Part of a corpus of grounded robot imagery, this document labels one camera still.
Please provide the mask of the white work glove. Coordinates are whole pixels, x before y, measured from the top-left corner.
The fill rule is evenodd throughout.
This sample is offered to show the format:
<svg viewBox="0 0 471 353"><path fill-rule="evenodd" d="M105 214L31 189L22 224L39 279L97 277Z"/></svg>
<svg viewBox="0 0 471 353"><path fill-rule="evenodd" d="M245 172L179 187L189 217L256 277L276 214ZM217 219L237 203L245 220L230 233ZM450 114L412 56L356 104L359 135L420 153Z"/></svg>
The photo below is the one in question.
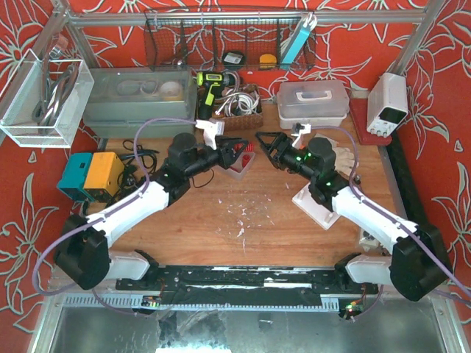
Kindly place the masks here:
<svg viewBox="0 0 471 353"><path fill-rule="evenodd" d="M336 155L336 171L348 177L355 165L355 155L348 148L344 147L334 147L333 151Z"/></svg>

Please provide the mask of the white peg base plate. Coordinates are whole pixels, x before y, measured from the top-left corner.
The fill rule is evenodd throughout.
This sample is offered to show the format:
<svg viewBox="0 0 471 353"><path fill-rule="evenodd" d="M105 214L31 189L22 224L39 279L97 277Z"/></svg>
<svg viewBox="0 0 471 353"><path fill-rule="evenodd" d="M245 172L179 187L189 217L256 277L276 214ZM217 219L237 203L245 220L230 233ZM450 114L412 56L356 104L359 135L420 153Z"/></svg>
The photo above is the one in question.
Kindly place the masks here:
<svg viewBox="0 0 471 353"><path fill-rule="evenodd" d="M340 216L329 211L326 207L317 204L311 197L306 184L293 198L292 202L299 207L307 216L312 218L321 228L329 230L340 218Z"/></svg>

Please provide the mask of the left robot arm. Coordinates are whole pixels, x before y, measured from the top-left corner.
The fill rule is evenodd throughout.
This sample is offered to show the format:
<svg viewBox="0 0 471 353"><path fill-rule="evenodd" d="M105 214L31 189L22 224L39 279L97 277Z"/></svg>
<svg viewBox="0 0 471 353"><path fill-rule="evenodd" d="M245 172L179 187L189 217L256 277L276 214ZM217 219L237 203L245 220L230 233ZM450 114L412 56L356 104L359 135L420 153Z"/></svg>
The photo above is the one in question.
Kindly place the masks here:
<svg viewBox="0 0 471 353"><path fill-rule="evenodd" d="M242 138L221 135L213 146L199 145L190 133L176 135L162 166L136 191L86 218L68 218L64 230L73 235L56 246L55 264L83 290L105 279L143 279L151 266L148 255L112 252L110 247L136 224L179 200L197 174L214 166L230 168L247 145Z"/></svg>

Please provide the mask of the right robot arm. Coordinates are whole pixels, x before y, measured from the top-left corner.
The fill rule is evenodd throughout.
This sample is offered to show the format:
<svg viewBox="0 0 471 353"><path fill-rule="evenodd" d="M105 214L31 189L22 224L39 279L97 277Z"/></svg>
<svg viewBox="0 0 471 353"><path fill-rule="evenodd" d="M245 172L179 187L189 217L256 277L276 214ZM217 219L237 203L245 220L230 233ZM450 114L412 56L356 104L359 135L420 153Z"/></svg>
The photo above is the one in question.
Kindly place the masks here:
<svg viewBox="0 0 471 353"><path fill-rule="evenodd" d="M280 170L309 181L310 202L366 230L389 253L353 253L337 262L342 282L390 285L417 302L452 273L440 231L415 224L373 202L335 169L336 154L327 138L311 138L299 149L284 132L256 132L261 150Z"/></svg>

